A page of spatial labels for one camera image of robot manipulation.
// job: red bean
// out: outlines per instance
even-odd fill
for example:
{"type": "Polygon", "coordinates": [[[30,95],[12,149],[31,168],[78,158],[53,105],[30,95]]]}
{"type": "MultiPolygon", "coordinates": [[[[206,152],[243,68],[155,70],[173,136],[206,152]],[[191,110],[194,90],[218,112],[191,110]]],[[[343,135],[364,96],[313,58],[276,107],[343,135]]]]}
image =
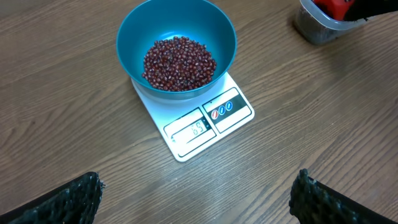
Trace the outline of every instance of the red bean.
{"type": "Polygon", "coordinates": [[[155,41],[144,57],[142,77],[164,91],[186,91],[212,81],[217,63],[201,45],[188,37],[155,41]]]}

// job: red button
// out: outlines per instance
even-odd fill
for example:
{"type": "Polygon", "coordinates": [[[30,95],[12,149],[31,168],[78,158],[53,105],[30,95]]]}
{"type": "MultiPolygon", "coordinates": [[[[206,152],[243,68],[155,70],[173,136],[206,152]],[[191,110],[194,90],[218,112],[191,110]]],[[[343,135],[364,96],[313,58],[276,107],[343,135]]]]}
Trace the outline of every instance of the red button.
{"type": "Polygon", "coordinates": [[[211,118],[212,119],[217,119],[218,118],[218,111],[217,110],[213,110],[213,112],[211,112],[211,118]]]}

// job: scale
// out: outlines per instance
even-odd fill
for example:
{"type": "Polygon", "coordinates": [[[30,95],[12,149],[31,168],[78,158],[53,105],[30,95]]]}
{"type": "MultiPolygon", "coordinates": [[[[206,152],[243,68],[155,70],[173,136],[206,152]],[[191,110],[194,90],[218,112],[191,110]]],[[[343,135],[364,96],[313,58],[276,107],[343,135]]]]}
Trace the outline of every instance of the scale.
{"type": "Polygon", "coordinates": [[[253,107],[228,72],[206,93],[189,100],[157,98],[131,81],[179,162],[191,159],[254,117],[253,107]]]}

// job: blue bowl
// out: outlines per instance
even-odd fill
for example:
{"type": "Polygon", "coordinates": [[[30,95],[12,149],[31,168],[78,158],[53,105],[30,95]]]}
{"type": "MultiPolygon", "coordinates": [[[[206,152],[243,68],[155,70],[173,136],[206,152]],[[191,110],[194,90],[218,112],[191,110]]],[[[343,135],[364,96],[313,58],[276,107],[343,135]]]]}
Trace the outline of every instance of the blue bowl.
{"type": "Polygon", "coordinates": [[[236,54],[236,33],[227,15],[205,0],[150,0],[137,6],[124,19],[116,38],[119,60],[130,77],[159,98],[186,100],[203,94],[231,66],[236,54]],[[152,88],[141,75],[144,57],[155,40],[189,37],[201,44],[217,62],[213,81],[189,91],[152,88]]]}

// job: brown tabletop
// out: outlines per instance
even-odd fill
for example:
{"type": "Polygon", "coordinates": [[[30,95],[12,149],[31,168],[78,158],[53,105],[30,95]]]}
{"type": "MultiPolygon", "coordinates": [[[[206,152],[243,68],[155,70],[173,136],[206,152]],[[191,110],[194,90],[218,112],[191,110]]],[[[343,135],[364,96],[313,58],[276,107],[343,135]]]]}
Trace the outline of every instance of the brown tabletop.
{"type": "Polygon", "coordinates": [[[302,168],[398,221],[398,16],[322,47],[298,0],[217,0],[238,35],[229,73],[256,117],[177,162],[116,57],[140,1],[0,1],[0,214],[88,171],[95,223],[297,223],[302,168]]]}

